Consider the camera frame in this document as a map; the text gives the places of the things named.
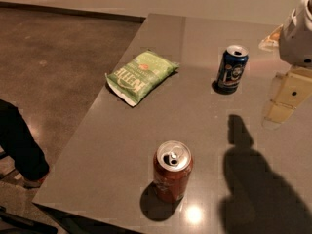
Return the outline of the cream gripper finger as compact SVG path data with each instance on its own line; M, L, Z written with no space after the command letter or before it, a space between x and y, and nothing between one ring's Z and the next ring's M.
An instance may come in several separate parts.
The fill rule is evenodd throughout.
M279 49L279 40L282 29L283 26L279 25L259 43L258 47L267 52L277 51Z
M275 130L312 96L312 70L292 65L288 72L277 73L264 105L262 126Z

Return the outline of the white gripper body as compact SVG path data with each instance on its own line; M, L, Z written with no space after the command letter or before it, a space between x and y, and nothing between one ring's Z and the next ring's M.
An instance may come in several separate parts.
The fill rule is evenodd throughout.
M279 53L290 65L312 67L312 0L301 0L283 24Z

